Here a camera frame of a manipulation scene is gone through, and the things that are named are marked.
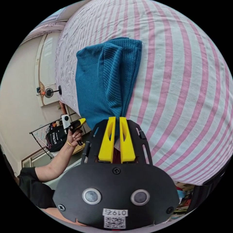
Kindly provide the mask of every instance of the bed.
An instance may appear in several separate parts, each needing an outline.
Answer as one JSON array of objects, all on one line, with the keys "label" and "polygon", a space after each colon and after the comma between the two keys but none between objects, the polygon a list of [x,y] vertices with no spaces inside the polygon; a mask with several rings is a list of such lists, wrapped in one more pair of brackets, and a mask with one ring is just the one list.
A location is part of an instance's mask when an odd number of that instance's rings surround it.
[{"label": "bed", "polygon": [[202,185],[233,152],[233,79],[220,51],[161,3],[92,0],[68,20],[56,51],[59,99],[76,113],[76,52],[117,37],[143,42],[126,117],[145,132],[155,166],[175,181]]}]

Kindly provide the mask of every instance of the blue knit sweater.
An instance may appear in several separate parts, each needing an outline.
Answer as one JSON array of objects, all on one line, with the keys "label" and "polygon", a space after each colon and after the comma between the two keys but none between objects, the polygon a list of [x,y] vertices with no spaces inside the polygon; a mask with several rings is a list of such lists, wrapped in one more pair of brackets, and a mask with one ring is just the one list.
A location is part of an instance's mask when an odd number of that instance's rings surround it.
[{"label": "blue knit sweater", "polygon": [[141,41],[120,37],[77,52],[78,107],[91,130],[104,119],[115,116],[119,120],[126,115],[141,50]]}]

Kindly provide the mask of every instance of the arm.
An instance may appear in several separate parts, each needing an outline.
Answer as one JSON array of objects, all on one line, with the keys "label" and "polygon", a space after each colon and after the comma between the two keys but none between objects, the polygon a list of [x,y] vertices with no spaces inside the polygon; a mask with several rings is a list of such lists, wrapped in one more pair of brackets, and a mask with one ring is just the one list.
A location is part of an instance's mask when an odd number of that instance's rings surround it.
[{"label": "arm", "polygon": [[43,167],[36,167],[35,172],[41,182],[48,182],[58,178],[66,169],[70,158],[74,152],[75,147],[81,139],[81,131],[77,130],[74,134],[68,131],[67,142],[59,151],[57,156],[51,161],[50,164]]},{"label": "arm", "polygon": [[55,218],[58,218],[60,220],[65,221],[65,222],[72,223],[72,224],[79,225],[79,226],[86,226],[86,225],[84,225],[82,223],[79,223],[77,220],[74,223],[74,222],[64,218],[57,208],[47,208],[47,209],[41,209],[41,210],[48,213],[48,214],[50,214],[50,215],[52,215],[52,216],[54,216]]}]

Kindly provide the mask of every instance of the gold bracelet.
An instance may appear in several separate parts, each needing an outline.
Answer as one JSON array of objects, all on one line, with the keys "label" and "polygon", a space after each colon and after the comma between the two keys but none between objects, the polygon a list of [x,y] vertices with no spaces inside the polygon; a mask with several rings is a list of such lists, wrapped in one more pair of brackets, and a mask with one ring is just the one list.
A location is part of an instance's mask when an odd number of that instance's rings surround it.
[{"label": "gold bracelet", "polygon": [[73,145],[71,145],[68,141],[66,141],[70,146],[72,146],[72,147],[75,147],[75,146],[73,146]]}]

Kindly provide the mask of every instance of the black shirt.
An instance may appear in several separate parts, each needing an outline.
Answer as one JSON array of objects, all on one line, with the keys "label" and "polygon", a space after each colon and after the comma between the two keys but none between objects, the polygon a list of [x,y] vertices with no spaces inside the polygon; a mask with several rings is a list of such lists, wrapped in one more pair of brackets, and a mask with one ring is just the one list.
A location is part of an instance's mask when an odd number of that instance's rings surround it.
[{"label": "black shirt", "polygon": [[41,209],[56,208],[53,202],[55,190],[40,182],[35,167],[22,168],[18,178],[19,187],[34,205]]}]

